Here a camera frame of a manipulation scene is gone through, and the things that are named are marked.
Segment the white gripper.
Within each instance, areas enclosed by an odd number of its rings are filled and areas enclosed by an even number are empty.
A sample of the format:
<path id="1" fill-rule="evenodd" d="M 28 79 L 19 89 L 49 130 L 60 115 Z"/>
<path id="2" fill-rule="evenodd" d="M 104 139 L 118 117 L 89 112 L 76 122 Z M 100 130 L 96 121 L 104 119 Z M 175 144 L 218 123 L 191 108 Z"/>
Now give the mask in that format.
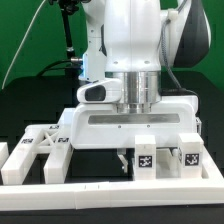
<path id="1" fill-rule="evenodd" d="M 156 147 L 176 147 L 180 133 L 196 133 L 198 98 L 195 95 L 163 96 L 149 113 L 121 114 L 115 104 L 79 104 L 71 123 L 75 149 L 117 149 L 122 169 L 128 172 L 126 149 L 135 137 L 153 135 Z"/>

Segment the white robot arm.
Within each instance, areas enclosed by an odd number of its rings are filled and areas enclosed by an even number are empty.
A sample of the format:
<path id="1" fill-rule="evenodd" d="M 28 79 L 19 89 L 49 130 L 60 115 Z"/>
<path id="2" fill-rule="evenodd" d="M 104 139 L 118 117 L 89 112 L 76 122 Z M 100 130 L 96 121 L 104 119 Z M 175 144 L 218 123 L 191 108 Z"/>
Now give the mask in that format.
<path id="1" fill-rule="evenodd" d="M 132 148 L 139 178 L 156 174 L 157 149 L 197 132 L 198 96 L 182 87 L 160 89 L 162 70 L 192 67 L 210 47 L 201 0 L 177 2 L 163 10 L 160 0 L 107 0 L 101 21 L 106 77 L 77 91 L 72 146 Z"/>

